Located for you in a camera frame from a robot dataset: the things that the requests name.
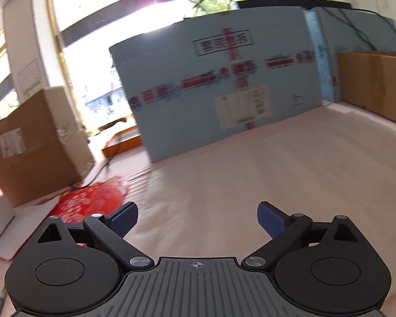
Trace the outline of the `orange tray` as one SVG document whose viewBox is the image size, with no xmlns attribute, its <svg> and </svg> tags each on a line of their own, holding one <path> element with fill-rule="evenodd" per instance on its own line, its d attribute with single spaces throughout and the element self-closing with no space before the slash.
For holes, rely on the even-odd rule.
<svg viewBox="0 0 396 317">
<path fill-rule="evenodd" d="M 129 127 L 114 134 L 101 150 L 105 158 L 142 146 L 142 137 L 137 126 Z"/>
</svg>

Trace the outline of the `white flat cardboard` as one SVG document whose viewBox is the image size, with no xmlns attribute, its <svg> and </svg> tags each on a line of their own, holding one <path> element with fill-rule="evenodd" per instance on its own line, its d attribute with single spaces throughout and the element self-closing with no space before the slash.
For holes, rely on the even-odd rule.
<svg viewBox="0 0 396 317">
<path fill-rule="evenodd" d="M 16 208 L 5 195 L 0 197 L 0 258 L 12 260 L 25 242 L 58 204 L 69 188 L 30 201 Z"/>
</svg>

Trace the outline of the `large blue printed carton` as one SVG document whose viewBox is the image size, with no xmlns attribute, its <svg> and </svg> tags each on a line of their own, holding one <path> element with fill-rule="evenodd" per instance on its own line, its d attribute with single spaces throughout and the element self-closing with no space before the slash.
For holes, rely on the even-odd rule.
<svg viewBox="0 0 396 317">
<path fill-rule="evenodd" d="M 322 102 L 315 49 L 299 7 L 185 19 L 109 51 L 153 162 Z"/>
</svg>

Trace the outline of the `red patterned paper bag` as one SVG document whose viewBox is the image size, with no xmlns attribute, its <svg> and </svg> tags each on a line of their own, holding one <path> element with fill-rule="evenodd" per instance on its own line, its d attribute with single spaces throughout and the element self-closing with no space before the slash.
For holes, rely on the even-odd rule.
<svg viewBox="0 0 396 317">
<path fill-rule="evenodd" d="M 116 176 L 87 188 L 63 193 L 49 216 L 57 215 L 63 222 L 81 222 L 94 213 L 108 215 L 124 204 L 128 192 L 128 180 Z"/>
</svg>

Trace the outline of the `white fabric shopping bag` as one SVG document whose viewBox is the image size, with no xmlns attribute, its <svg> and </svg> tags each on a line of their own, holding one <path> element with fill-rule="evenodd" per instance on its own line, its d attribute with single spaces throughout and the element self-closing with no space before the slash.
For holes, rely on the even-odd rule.
<svg viewBox="0 0 396 317">
<path fill-rule="evenodd" d="M 128 240 L 154 257 L 241 258 L 268 240 L 262 201 L 315 221 L 347 215 L 396 261 L 396 130 L 323 108 L 159 164 Z"/>
</svg>

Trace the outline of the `open brown storage carton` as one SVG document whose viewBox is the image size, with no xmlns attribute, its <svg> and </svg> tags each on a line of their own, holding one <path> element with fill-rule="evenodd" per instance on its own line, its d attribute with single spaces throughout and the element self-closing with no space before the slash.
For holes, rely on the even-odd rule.
<svg viewBox="0 0 396 317">
<path fill-rule="evenodd" d="M 343 100 L 396 122 L 396 52 L 337 54 Z"/>
</svg>

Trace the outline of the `sealed brown cardboard box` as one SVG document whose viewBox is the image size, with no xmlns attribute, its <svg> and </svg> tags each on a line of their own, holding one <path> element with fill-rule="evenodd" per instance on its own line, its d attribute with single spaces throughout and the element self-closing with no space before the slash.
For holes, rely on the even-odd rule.
<svg viewBox="0 0 396 317">
<path fill-rule="evenodd" d="M 14 207 L 80 183 L 94 165 L 62 87 L 39 90 L 0 121 L 0 188 Z"/>
</svg>

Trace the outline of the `black shelf board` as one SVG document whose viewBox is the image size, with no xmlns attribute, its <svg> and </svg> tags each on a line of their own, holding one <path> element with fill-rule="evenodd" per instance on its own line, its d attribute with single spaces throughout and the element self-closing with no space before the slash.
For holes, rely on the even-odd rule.
<svg viewBox="0 0 396 317">
<path fill-rule="evenodd" d="M 239 9 L 249 9 L 257 7 L 302 7 L 313 9 L 316 7 L 353 9 L 348 2 L 338 2 L 332 0 L 243 0 L 236 3 Z"/>
</svg>

